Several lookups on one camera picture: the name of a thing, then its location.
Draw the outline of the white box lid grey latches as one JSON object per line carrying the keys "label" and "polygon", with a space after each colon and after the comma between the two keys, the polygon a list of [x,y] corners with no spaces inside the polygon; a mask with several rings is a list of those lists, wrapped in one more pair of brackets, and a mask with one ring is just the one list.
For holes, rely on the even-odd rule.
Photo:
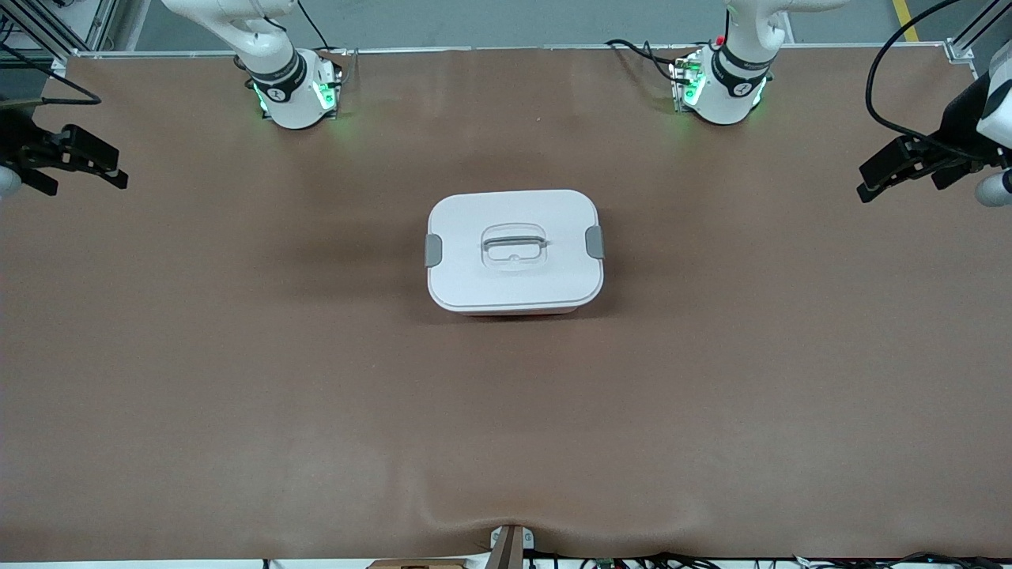
{"label": "white box lid grey latches", "polygon": [[428,215],[428,292],[449,312],[582,307],[605,280],[603,230],[577,190],[473,192]]}

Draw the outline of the pink plastic box base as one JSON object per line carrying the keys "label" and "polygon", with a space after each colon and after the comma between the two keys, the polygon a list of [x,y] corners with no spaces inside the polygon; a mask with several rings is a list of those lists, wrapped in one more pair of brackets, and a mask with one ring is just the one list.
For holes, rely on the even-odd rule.
{"label": "pink plastic box base", "polygon": [[474,311],[460,311],[459,314],[470,317],[534,317],[566,315],[575,310],[577,307],[506,307],[496,310],[491,307],[481,307]]}

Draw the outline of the brown table mat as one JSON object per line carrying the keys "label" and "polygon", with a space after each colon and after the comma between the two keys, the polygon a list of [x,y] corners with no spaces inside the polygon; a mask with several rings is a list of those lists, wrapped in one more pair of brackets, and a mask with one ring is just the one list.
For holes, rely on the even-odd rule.
{"label": "brown table mat", "polygon": [[[611,50],[362,55],[338,118],[228,58],[75,60],[125,191],[0,210],[0,567],[441,557],[1012,558],[1012,208],[871,204],[868,48],[799,48],[747,121]],[[577,190],[566,315],[431,299],[428,215]]]}

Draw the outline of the metal table edge clamp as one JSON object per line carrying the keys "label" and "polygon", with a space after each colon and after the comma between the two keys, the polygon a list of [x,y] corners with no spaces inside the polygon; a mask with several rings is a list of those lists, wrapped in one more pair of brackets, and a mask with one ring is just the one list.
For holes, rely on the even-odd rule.
{"label": "metal table edge clamp", "polygon": [[484,569],[529,569],[525,556],[535,545],[530,529],[503,525],[493,529],[490,536],[492,550]]}

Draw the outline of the aluminium corner post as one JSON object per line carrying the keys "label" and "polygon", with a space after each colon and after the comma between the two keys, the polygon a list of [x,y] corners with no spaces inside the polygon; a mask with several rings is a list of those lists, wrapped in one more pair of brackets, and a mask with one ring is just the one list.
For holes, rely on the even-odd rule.
{"label": "aluminium corner post", "polygon": [[1012,10],[1012,0],[984,0],[969,23],[955,36],[946,40],[946,53],[951,61],[972,60],[972,46]]}

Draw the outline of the aluminium frame with diagonal strut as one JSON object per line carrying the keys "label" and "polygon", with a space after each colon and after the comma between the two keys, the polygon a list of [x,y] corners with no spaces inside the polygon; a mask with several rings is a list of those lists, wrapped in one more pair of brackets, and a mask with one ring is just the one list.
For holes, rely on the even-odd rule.
{"label": "aluminium frame with diagonal strut", "polygon": [[96,51],[119,0],[0,0],[0,42],[66,60]]}

